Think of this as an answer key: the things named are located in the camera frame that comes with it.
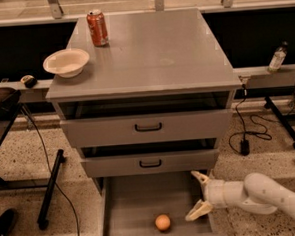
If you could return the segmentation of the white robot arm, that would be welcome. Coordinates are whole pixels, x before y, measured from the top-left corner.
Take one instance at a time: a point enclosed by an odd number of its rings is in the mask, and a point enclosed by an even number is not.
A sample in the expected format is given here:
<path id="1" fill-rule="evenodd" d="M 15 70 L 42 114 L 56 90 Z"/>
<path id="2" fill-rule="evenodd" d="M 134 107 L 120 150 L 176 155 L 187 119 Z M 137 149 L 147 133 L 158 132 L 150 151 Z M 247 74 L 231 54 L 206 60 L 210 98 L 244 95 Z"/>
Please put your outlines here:
<path id="1" fill-rule="evenodd" d="M 191 174 L 200 182 L 203 199 L 186 215 L 189 222 L 224 207 L 264 215 L 279 209 L 295 220 L 295 192 L 262 173 L 248 174 L 239 181 L 211 179 L 195 170 Z"/>

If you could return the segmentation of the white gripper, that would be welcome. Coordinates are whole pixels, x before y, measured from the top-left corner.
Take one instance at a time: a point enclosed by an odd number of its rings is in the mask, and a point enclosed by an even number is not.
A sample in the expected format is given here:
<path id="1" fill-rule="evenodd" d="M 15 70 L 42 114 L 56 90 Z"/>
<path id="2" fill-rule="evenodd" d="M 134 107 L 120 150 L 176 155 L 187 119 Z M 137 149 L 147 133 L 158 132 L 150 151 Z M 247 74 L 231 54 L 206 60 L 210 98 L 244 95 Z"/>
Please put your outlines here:
<path id="1" fill-rule="evenodd" d="M 192 170 L 191 174 L 200 182 L 202 187 L 205 187 L 206 201 L 199 200 L 186 215 L 186 220 L 192 222 L 204 215 L 207 215 L 214 208 L 224 208 L 227 206 L 224 197 L 224 184 L 223 180 L 209 180 L 207 175 L 203 175 L 199 171 Z"/>

